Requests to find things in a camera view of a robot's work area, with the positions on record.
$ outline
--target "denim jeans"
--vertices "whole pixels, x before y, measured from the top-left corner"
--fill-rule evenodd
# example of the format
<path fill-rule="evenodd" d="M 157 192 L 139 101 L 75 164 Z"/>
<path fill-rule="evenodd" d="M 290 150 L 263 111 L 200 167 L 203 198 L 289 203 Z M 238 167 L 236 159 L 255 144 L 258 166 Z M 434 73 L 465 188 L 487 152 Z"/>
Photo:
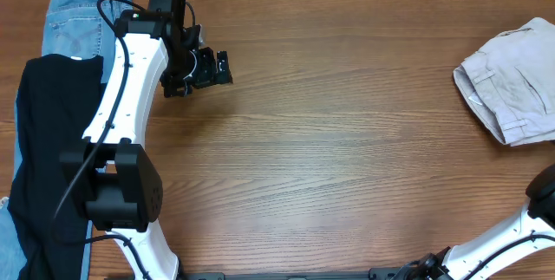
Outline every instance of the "denim jeans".
<path fill-rule="evenodd" d="M 115 56 L 114 32 L 102 20 L 96 8 L 98 0 L 50 0 L 42 37 L 42 55 L 59 54 L 68 57 L 90 59 L 96 55 L 104 57 L 101 82 L 110 78 Z M 132 7 L 124 3 L 104 2 L 102 10 L 113 23 L 123 10 Z M 17 107 L 14 112 L 16 123 L 16 144 L 14 151 L 14 178 L 22 163 L 19 140 L 17 138 Z M 0 279 L 17 279 L 26 258 L 17 240 L 7 205 L 0 207 Z M 92 223 L 88 222 L 87 238 L 92 234 Z M 83 252 L 81 280 L 88 278 L 90 264 L 90 244 Z"/>

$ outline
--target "wooden tabletop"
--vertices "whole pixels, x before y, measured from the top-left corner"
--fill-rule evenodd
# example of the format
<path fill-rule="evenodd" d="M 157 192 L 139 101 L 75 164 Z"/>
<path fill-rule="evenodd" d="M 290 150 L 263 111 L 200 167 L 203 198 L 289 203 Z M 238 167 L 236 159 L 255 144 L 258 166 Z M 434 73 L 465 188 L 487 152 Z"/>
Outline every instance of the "wooden tabletop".
<path fill-rule="evenodd" d="M 160 223 L 188 272 L 399 266 L 513 214 L 555 162 L 549 143 L 499 144 L 453 82 L 489 38 L 555 22 L 555 0 L 189 1 L 235 84 L 159 90 L 148 120 Z M 0 0 L 0 196 L 48 3 Z M 553 259 L 542 251 L 494 278 L 553 279 Z M 129 272 L 113 242 L 94 244 L 91 279 Z"/>

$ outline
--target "wooden surface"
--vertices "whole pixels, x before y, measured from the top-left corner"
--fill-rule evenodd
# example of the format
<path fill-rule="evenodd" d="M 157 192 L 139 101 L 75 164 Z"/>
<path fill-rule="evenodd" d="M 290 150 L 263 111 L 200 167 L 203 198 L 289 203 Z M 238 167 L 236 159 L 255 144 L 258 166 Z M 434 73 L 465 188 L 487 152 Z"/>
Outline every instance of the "wooden surface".
<path fill-rule="evenodd" d="M 40 55 L 49 0 L 0 0 L 0 195 L 13 99 Z M 146 5 L 147 0 L 136 0 Z M 453 69 L 555 0 L 190 0 L 235 84 L 156 93 L 147 152 L 160 222 L 189 272 L 367 270 L 462 244 L 513 214 L 555 161 L 503 147 L 469 113 Z M 547 250 L 495 279 L 553 279 Z M 111 242 L 91 279 L 129 272 Z"/>

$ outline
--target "wire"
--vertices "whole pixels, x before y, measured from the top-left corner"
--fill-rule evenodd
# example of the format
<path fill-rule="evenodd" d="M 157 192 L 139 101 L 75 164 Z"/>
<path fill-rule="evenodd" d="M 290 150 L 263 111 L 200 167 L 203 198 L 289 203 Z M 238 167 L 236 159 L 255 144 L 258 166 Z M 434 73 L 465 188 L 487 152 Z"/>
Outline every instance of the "wire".
<path fill-rule="evenodd" d="M 192 18 L 192 20 L 193 20 L 193 26 L 195 26 L 195 24 L 196 24 L 196 22 L 197 22 L 197 19 L 196 19 L 195 16 L 194 16 L 193 7 L 192 7 L 191 4 L 190 4 L 189 2 L 187 2 L 187 1 L 185 1 L 185 5 L 187 5 L 187 7 L 189 7 L 189 10 L 191 11 L 191 18 Z"/>
<path fill-rule="evenodd" d="M 498 251 L 496 251 L 495 253 L 492 254 L 492 256 L 488 257 L 486 260 L 484 260 L 483 262 L 481 262 L 480 264 L 478 264 L 478 266 L 476 266 L 476 268 L 474 268 L 474 270 L 472 270 L 471 273 L 468 274 L 468 276 L 466 276 L 464 278 L 464 280 L 470 280 L 472 277 L 476 276 L 476 274 L 478 272 L 480 272 L 480 270 L 484 269 L 484 267 L 486 267 L 486 265 L 488 265 L 489 263 L 491 263 L 496 257 L 498 257 L 499 255 L 505 253 L 506 251 L 511 250 L 513 247 L 517 246 L 517 245 L 521 245 L 523 243 L 526 243 L 528 241 L 536 241 L 537 239 L 546 239 L 546 240 L 551 240 L 555 242 L 555 238 L 552 236 L 547 236 L 547 235 L 530 235 L 526 238 L 521 238 L 520 240 L 514 241 L 511 244 L 508 244 L 506 246 L 504 246 L 503 248 L 499 249 Z"/>
<path fill-rule="evenodd" d="M 403 271 L 404 269 L 407 269 L 408 267 L 410 267 L 410 266 L 412 266 L 412 265 L 416 265 L 416 264 L 418 264 L 418 261 L 412 261 L 412 262 L 406 263 L 406 264 L 405 264 L 404 266 L 402 266 L 402 267 L 399 269 L 399 271 L 397 271 L 397 273 L 395 273 L 395 275 L 392 276 L 391 279 L 389 279 L 389 280 L 396 280 L 397 277 L 400 276 L 400 275 L 402 274 L 402 271 Z"/>
<path fill-rule="evenodd" d="M 106 17 L 106 15 L 104 14 L 104 11 L 102 11 L 102 8 L 101 8 L 102 2 L 104 2 L 104 1 L 116 1 L 116 2 L 120 2 L 120 3 L 126 3 L 126 4 L 129 4 L 131 6 L 134 6 L 135 8 L 137 8 L 139 10 L 144 10 L 143 7 L 139 6 L 136 3 L 129 2 L 128 0 L 98 0 L 98 2 L 96 2 L 96 8 L 98 9 L 98 12 L 100 13 L 102 19 L 104 19 L 104 21 L 106 22 L 108 27 L 114 33 L 115 33 L 114 24 L 110 22 L 110 20 Z M 93 238 L 87 238 L 87 239 L 84 239 L 84 240 L 67 241 L 67 240 L 60 239 L 58 237 L 58 235 L 56 234 L 56 229 L 55 229 L 55 227 L 56 227 L 56 218 L 58 217 L 58 214 L 60 213 L 60 210 L 62 209 L 63 205 L 65 204 L 66 200 L 68 199 L 68 196 L 74 190 L 75 185 L 79 182 L 79 179 L 82 177 L 85 170 L 90 167 L 90 164 L 91 164 L 92 160 L 95 159 L 95 155 L 98 152 L 98 149 L 100 148 L 100 145 L 106 139 L 106 136 L 108 136 L 108 132 L 109 132 L 110 128 L 112 128 L 112 126 L 114 124 L 115 113 L 117 112 L 117 109 L 120 105 L 121 97 L 123 96 L 123 91 L 125 90 L 125 85 L 127 83 L 127 77 L 129 75 L 129 67 L 130 67 L 129 52 L 127 50 L 127 45 L 125 44 L 125 41 L 123 40 L 122 37 L 117 36 L 117 39 L 120 41 L 121 49 L 123 50 L 123 55 L 124 55 L 123 76 L 121 77 L 120 89 L 118 90 L 118 94 L 115 97 L 114 105 L 112 106 L 112 110 L 110 111 L 110 115 L 108 116 L 108 119 L 106 120 L 106 124 L 104 125 L 104 129 L 102 130 L 101 136 L 99 137 L 98 141 L 96 141 L 95 146 L 93 147 L 91 152 L 88 154 L 88 156 L 85 159 L 85 161 L 83 162 L 83 164 L 79 167 L 79 170 L 77 170 L 77 173 L 75 174 L 74 178 L 69 183 L 68 188 L 66 189 L 65 193 L 62 195 L 62 198 L 60 199 L 60 202 L 58 203 L 58 206 L 55 209 L 54 216 L 52 217 L 52 220 L 50 222 L 50 235 L 54 239 L 54 241 L 57 242 L 58 244 L 67 245 L 67 246 L 89 244 L 89 243 L 102 241 L 102 240 L 108 240 L 108 239 L 118 239 L 118 240 L 122 241 L 123 245 L 127 246 L 129 248 L 129 250 L 131 251 L 131 253 L 133 254 L 135 262 L 137 263 L 137 267 L 139 268 L 140 272 L 142 273 L 143 279 L 152 280 L 152 278 L 148 275 L 148 272 L 145 270 L 145 267 L 143 266 L 143 264 L 140 260 L 139 253 L 137 253 L 137 250 L 135 249 L 134 245 L 131 243 L 131 239 L 126 238 L 126 237 L 124 237 L 120 234 L 113 234 L 113 235 L 104 235 L 104 236 L 98 236 L 98 237 L 93 237 Z"/>

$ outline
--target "black cable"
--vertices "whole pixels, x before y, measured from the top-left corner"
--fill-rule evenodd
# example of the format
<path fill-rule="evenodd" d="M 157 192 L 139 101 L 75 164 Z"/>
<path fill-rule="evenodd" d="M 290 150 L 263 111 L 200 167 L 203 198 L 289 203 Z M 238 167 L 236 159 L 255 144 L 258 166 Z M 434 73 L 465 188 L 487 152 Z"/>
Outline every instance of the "black cable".
<path fill-rule="evenodd" d="M 193 20 L 193 26 L 195 26 L 195 24 L 197 23 L 197 19 L 194 16 L 194 10 L 193 7 L 191 6 L 191 4 L 187 1 L 185 1 L 185 5 L 187 5 L 187 7 L 189 7 L 189 10 L 191 11 L 191 18 Z"/>
<path fill-rule="evenodd" d="M 476 266 L 476 268 L 474 268 L 474 270 L 472 270 L 471 273 L 468 274 L 468 276 L 466 276 L 464 278 L 464 280 L 470 280 L 472 277 L 476 276 L 476 274 L 478 272 L 480 272 L 480 270 L 484 269 L 484 267 L 486 267 L 486 265 L 488 265 L 489 263 L 491 263 L 496 257 L 498 257 L 499 255 L 505 253 L 506 251 L 511 250 L 513 247 L 517 246 L 517 245 L 521 245 L 523 243 L 526 243 L 528 241 L 536 241 L 537 239 L 546 239 L 546 240 L 551 240 L 555 242 L 555 238 L 551 237 L 551 236 L 546 236 L 546 235 L 530 235 L 526 238 L 521 238 L 520 240 L 514 241 L 511 244 L 508 244 L 506 246 L 504 246 L 503 248 L 499 249 L 498 251 L 496 251 L 495 253 L 492 254 L 492 256 L 488 257 L 486 260 L 484 260 L 483 262 L 481 262 L 480 264 L 478 264 L 478 266 Z"/>
<path fill-rule="evenodd" d="M 104 11 L 102 11 L 102 8 L 101 8 L 101 4 L 104 1 L 116 1 L 116 2 L 120 2 L 120 3 L 126 3 L 126 4 L 129 4 L 131 6 L 134 6 L 135 8 L 137 8 L 139 10 L 144 10 L 143 7 L 139 6 L 136 3 L 129 2 L 128 0 L 98 0 L 98 2 L 96 2 L 96 8 L 98 9 L 98 12 L 100 13 L 102 19 L 104 19 L 104 21 L 106 22 L 108 27 L 114 33 L 115 33 L 114 24 L 111 23 L 108 20 L 108 18 L 104 14 Z M 119 235 L 119 234 L 113 234 L 113 235 L 104 235 L 104 236 L 99 236 L 99 237 L 87 238 L 87 239 L 84 239 L 84 240 L 67 241 L 67 240 L 60 239 L 58 237 L 58 235 L 56 234 L 56 229 L 55 229 L 55 227 L 56 227 L 56 218 L 58 217 L 58 214 L 60 213 L 60 210 L 62 209 L 62 206 L 65 204 L 66 199 L 68 199 L 68 196 L 74 190 L 75 184 L 77 184 L 79 182 L 79 179 L 82 177 L 85 170 L 87 168 L 89 168 L 89 166 L 91 164 L 91 161 L 95 159 L 95 155 L 98 152 L 98 149 L 99 149 L 100 145 L 106 139 L 106 136 L 108 135 L 108 132 L 109 132 L 110 128 L 112 128 L 112 126 L 114 124 L 115 113 L 117 112 L 117 109 L 120 105 L 121 97 L 123 96 L 123 91 L 125 90 L 125 85 L 127 83 L 127 76 L 129 75 L 129 67 L 130 67 L 129 52 L 127 50 L 127 45 L 125 44 L 125 41 L 123 40 L 122 37 L 117 36 L 117 39 L 120 41 L 121 49 L 123 50 L 123 55 L 124 55 L 123 76 L 121 77 L 120 89 L 118 90 L 118 94 L 115 97 L 114 105 L 112 106 L 112 110 L 110 111 L 110 115 L 108 116 L 108 119 L 106 120 L 106 124 L 104 125 L 104 129 L 102 130 L 101 136 L 99 137 L 98 141 L 96 141 L 95 146 L 93 147 L 93 149 L 91 150 L 90 154 L 87 156 L 87 158 L 85 159 L 85 161 L 83 162 L 81 167 L 79 167 L 79 170 L 77 171 L 77 173 L 75 174 L 75 176 L 71 180 L 71 182 L 69 183 L 68 188 L 66 189 L 65 193 L 62 195 L 62 198 L 60 199 L 60 202 L 58 203 L 58 206 L 55 209 L 54 216 L 52 217 L 52 220 L 50 222 L 50 235 L 54 239 L 54 241 L 57 242 L 58 244 L 67 245 L 67 246 L 89 244 L 89 243 L 93 243 L 93 242 L 96 242 L 96 241 L 102 241 L 102 240 L 107 240 L 107 239 L 119 239 L 120 241 L 123 242 L 123 245 L 127 246 L 129 248 L 129 250 L 131 251 L 131 253 L 133 254 L 135 262 L 137 263 L 137 267 L 139 268 L 140 272 L 142 273 L 143 279 L 152 280 L 152 278 L 148 275 L 148 272 L 145 270 L 145 267 L 143 266 L 143 264 L 140 260 L 139 253 L 137 253 L 137 250 L 134 248 L 133 244 L 131 243 L 131 239 L 126 238 L 126 237 L 124 237 L 122 235 Z"/>
<path fill-rule="evenodd" d="M 396 280 L 397 277 L 400 276 L 400 275 L 402 274 L 402 271 L 403 271 L 404 269 L 407 269 L 408 267 L 410 267 L 410 266 L 412 266 L 412 265 L 416 265 L 416 264 L 418 264 L 418 261 L 412 261 L 412 262 L 406 263 L 406 264 L 405 264 L 404 266 L 402 266 L 402 267 L 399 269 L 399 271 L 397 271 L 397 273 L 395 273 L 395 275 L 392 276 L 391 279 L 389 279 L 389 280 Z"/>

